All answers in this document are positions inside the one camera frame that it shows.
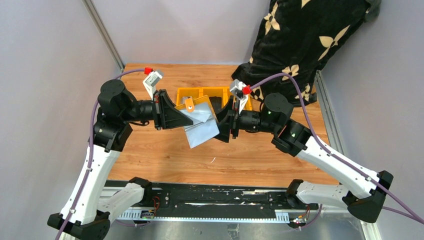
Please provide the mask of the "yellow leather card holder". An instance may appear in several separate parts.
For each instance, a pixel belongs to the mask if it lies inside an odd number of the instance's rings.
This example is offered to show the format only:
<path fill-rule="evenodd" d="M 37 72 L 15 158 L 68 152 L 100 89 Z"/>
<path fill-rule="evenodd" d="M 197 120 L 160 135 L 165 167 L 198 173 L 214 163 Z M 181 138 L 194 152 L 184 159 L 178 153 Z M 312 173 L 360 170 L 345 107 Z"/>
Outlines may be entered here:
<path fill-rule="evenodd" d="M 175 108 L 193 121 L 192 124 L 183 127 L 191 149 L 213 139 L 220 133 L 215 111 L 207 95 L 196 99 L 188 98 Z"/>

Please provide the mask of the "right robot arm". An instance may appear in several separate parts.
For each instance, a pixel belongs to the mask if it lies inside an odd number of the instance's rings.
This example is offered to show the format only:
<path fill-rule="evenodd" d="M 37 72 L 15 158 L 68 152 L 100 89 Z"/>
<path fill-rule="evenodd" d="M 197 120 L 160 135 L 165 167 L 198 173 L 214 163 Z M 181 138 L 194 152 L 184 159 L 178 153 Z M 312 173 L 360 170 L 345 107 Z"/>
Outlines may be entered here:
<path fill-rule="evenodd" d="M 323 204 L 346 209 L 357 219 L 375 223 L 383 209 L 386 191 L 393 175 L 388 171 L 369 170 L 341 155 L 301 123 L 291 119 L 293 105 L 280 93 L 268 95 L 260 111 L 239 110 L 239 101 L 231 96 L 216 113 L 222 142 L 235 139 L 240 130 L 270 133 L 272 144 L 281 152 L 307 161 L 338 181 L 337 185 L 293 180 L 285 191 L 286 204 L 303 209 Z"/>

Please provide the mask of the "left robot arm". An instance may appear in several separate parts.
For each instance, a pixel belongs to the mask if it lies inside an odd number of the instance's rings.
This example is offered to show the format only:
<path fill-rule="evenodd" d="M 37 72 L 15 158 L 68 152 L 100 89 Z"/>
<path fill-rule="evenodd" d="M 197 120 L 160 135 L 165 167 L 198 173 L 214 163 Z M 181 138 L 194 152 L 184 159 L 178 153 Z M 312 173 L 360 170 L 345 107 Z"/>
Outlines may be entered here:
<path fill-rule="evenodd" d="M 65 206 L 47 220 L 58 237 L 66 233 L 80 240 L 102 240 L 128 208 L 152 203 L 152 183 L 140 177 L 132 178 L 109 199 L 100 199 L 109 173 L 133 131 L 132 122 L 153 123 L 157 130 L 193 124 L 163 89 L 155 91 L 150 100 L 138 100 L 121 80 L 105 82 L 94 104 L 83 168 Z"/>

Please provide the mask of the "black cards in bin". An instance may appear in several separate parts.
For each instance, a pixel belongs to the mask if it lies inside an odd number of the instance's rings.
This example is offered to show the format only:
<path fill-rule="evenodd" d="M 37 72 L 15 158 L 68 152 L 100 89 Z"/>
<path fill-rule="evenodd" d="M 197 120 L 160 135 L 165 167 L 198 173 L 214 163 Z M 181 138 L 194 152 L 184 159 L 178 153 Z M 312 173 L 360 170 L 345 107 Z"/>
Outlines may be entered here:
<path fill-rule="evenodd" d="M 213 111 L 215 114 L 219 113 L 222 109 L 222 98 L 219 96 L 209 97 L 210 103 L 212 105 Z"/>

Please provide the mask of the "middle yellow bin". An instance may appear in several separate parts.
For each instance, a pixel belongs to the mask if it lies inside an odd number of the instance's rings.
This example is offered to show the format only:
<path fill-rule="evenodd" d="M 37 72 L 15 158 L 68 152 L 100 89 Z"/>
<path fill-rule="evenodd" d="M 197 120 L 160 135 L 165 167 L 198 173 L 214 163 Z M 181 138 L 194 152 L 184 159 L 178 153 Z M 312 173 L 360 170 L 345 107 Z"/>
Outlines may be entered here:
<path fill-rule="evenodd" d="M 208 97 L 221 97 L 222 108 L 224 108 L 229 101 L 230 91 L 228 86 L 202 87 L 201 95 Z"/>

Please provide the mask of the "yellow bin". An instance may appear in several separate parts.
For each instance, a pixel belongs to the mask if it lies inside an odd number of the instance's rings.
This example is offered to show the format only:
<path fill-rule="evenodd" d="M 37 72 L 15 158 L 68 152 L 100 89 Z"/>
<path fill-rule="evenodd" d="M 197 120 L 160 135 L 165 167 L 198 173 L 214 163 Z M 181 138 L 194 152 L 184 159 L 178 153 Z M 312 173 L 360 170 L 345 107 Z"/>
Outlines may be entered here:
<path fill-rule="evenodd" d="M 176 95 L 176 109 L 188 110 L 190 113 L 195 110 L 195 100 L 202 96 L 200 87 L 179 87 Z"/>
<path fill-rule="evenodd" d="M 237 98 L 232 93 L 230 93 L 230 96 L 229 96 L 229 99 L 228 99 L 228 103 L 226 104 L 226 105 L 229 106 L 229 109 L 230 110 L 233 107 L 233 103 L 238 103 L 238 100 L 237 100 Z M 252 109 L 253 109 L 253 107 L 252 107 L 252 103 L 251 103 L 251 96 L 249 95 L 248 102 L 245 105 L 245 107 L 244 107 L 243 110 L 244 111 L 251 111 Z"/>
<path fill-rule="evenodd" d="M 229 101 L 230 91 L 228 86 L 202 87 L 201 95 L 208 97 L 221 97 L 222 108 L 224 108 Z"/>

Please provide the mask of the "right yellow bin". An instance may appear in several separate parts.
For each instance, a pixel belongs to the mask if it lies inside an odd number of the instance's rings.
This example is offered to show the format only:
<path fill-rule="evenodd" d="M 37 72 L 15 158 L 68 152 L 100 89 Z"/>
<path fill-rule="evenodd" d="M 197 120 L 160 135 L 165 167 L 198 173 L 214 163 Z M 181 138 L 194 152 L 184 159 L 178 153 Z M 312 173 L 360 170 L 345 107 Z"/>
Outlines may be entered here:
<path fill-rule="evenodd" d="M 238 103 L 238 100 L 237 100 L 237 98 L 232 93 L 230 93 L 230 96 L 229 96 L 229 99 L 228 99 L 228 103 L 226 104 L 226 105 L 229 106 L 229 109 L 230 110 L 233 107 L 233 103 Z M 251 111 L 252 109 L 253 109 L 253 107 L 252 107 L 252 103 L 251 103 L 251 96 L 249 95 L 248 102 L 245 105 L 245 107 L 244 107 L 243 110 L 244 111 Z"/>

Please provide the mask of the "left yellow bin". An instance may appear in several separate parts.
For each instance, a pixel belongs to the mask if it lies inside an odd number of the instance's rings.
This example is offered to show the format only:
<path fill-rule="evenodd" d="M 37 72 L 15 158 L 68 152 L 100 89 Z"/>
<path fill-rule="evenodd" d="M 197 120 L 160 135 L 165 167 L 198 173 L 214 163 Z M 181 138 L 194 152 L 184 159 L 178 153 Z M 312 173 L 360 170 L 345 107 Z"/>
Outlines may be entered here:
<path fill-rule="evenodd" d="M 190 113 L 195 110 L 195 100 L 202 96 L 200 87 L 179 87 L 176 95 L 176 109 L 188 110 Z"/>

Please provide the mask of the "black floral blanket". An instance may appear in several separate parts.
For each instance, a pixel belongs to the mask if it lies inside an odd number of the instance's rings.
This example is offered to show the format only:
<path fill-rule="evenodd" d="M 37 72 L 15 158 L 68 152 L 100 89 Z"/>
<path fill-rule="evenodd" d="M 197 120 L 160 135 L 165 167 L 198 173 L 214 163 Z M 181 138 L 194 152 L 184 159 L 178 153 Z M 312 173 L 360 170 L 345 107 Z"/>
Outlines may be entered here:
<path fill-rule="evenodd" d="M 272 0 L 250 59 L 232 73 L 262 102 L 280 93 L 295 107 L 317 101 L 315 75 L 358 28 L 375 20 L 379 0 Z"/>

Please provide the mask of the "aluminium frame post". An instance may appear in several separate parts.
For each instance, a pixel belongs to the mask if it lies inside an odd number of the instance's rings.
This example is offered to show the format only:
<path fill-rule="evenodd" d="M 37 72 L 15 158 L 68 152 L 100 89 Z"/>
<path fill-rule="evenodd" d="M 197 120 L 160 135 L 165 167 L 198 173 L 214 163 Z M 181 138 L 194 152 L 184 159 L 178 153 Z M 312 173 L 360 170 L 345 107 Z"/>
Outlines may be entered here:
<path fill-rule="evenodd" d="M 114 62 L 116 63 L 117 67 L 122 72 L 125 68 L 124 61 L 122 60 L 105 24 L 102 21 L 102 18 L 95 6 L 95 3 L 92 0 L 82 0 L 82 3 L 84 4 L 88 14 L 90 15 L 94 25 L 96 26 L 97 30 L 99 31 L 99 34 L 101 38 L 103 39 L 106 47 L 108 48 Z"/>

